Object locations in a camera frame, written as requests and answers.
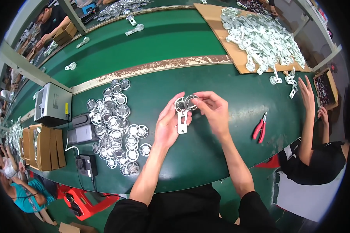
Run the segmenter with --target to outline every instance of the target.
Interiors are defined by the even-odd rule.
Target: red pliers
[[[260,123],[257,125],[257,127],[255,128],[255,130],[253,132],[253,139],[256,139],[257,136],[258,136],[259,131],[262,130],[261,136],[259,137],[259,140],[258,140],[258,143],[262,143],[263,142],[263,138],[265,137],[266,117],[267,117],[267,112],[265,112],[265,114],[263,115],[263,118],[261,119]]]

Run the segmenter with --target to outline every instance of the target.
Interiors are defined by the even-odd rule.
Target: teal shirt
[[[17,199],[14,203],[23,212],[34,213],[41,211],[45,206],[49,205],[49,203],[55,200],[54,197],[45,189],[44,185],[37,179],[31,180],[30,182],[28,182],[28,185],[31,186],[33,189],[37,190],[39,193],[43,194],[44,197],[47,199],[47,202],[42,206],[38,205],[34,196],[28,198],[19,198],[32,195],[31,192],[28,191],[28,189],[26,189],[23,185],[16,183],[13,183],[11,185],[14,186],[17,191]]]

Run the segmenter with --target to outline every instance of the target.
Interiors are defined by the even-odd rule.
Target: black shirt
[[[309,166],[297,156],[300,143],[298,139],[290,145],[293,156],[289,160],[284,150],[278,153],[281,169],[288,179],[303,185],[327,184],[334,180],[345,166],[346,159],[341,148],[343,142],[314,146]]]
[[[154,194],[150,205],[118,201],[104,233],[122,232],[280,232],[256,192],[243,196],[238,209],[240,225],[219,217],[220,195],[211,184]]]
[[[40,25],[41,36],[50,34],[66,17],[66,13],[63,11],[60,5],[52,7],[52,13],[49,19]]]

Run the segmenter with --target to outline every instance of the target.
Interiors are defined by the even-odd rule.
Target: man with glasses
[[[42,38],[36,44],[36,47],[41,48],[56,35],[59,28],[70,23],[70,19],[60,5],[52,7],[45,6],[34,19],[33,23],[40,24],[40,34]]]

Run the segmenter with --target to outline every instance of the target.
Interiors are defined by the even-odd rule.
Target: green workbench
[[[98,28],[88,34],[90,42],[76,49],[82,38],[70,43],[42,67],[46,73],[66,86],[75,86],[124,68],[144,63],[190,56],[225,55],[226,52],[210,27],[194,9],[171,10],[135,16],[145,29],[125,36],[131,25],[126,20]],[[64,67],[76,62],[75,70]],[[306,73],[297,72],[297,77]],[[229,103],[229,129],[235,145],[247,166],[267,160],[289,145],[301,134],[304,108],[300,92],[289,98],[291,86],[271,85],[272,73],[240,75],[233,64],[199,65],[169,69],[131,77],[131,88],[124,91],[128,98],[130,124],[143,124],[149,136],[141,143],[153,144],[155,124],[159,113],[175,94],[215,91]],[[307,73],[310,79],[314,73]],[[109,84],[95,87],[73,96],[72,116],[87,112],[88,99],[102,98]],[[9,119],[17,120],[34,108],[33,94],[41,87],[28,82],[19,93]],[[263,143],[252,139],[252,133],[267,112],[266,136]],[[33,124],[33,119],[23,126]],[[66,145],[67,127],[63,128]],[[92,143],[78,145],[81,154],[92,155]],[[32,171],[61,184],[93,190],[90,178],[78,177],[73,152],[65,152],[66,167],[48,171]],[[146,157],[137,163],[143,167]],[[97,156],[97,190],[105,193],[129,193],[137,175],[123,176],[119,168],[109,169]],[[220,144],[211,133],[207,119],[198,111],[188,132],[179,135],[163,163],[156,192],[191,188],[228,177],[228,169]]]

